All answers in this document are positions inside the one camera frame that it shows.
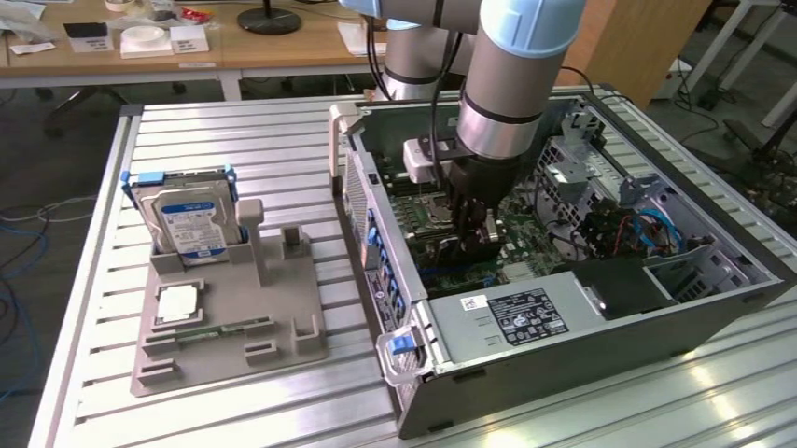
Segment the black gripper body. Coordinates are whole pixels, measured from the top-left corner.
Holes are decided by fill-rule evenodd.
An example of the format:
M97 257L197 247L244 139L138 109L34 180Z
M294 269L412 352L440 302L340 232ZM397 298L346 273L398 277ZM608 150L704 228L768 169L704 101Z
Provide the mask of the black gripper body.
M454 159L448 176L453 207L478 203L496 208L511 194L520 169L519 158L493 160L472 156Z

